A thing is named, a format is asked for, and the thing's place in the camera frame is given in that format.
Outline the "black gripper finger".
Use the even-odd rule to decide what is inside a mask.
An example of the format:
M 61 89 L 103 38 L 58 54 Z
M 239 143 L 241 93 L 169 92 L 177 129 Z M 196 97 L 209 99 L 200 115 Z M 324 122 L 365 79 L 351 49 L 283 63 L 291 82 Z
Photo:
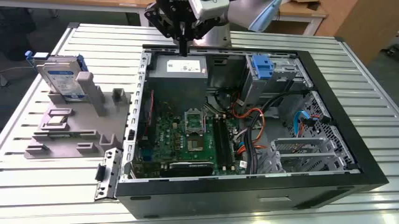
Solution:
M 184 56 L 189 53 L 188 42 L 200 39 L 220 24 L 220 18 L 207 19 L 195 25 L 196 22 L 199 21 L 191 20 L 184 22 Z
M 184 56 L 184 22 L 172 21 L 156 3 L 151 3 L 144 11 L 144 16 L 149 23 L 157 28 L 167 38 L 172 38 L 179 45 L 179 55 Z

